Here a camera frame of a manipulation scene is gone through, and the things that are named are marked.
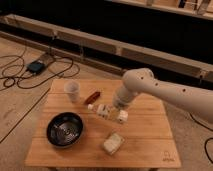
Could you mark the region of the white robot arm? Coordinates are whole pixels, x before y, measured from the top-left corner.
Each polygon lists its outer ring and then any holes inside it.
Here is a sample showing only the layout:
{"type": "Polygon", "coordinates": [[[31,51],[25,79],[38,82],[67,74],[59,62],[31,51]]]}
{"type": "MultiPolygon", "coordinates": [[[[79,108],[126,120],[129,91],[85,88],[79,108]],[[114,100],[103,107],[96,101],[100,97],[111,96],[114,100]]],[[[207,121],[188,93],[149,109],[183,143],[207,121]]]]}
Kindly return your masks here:
{"type": "Polygon", "coordinates": [[[141,93],[160,98],[213,124],[212,90],[160,81],[148,68],[125,72],[112,104],[118,109],[127,108],[141,93]]]}

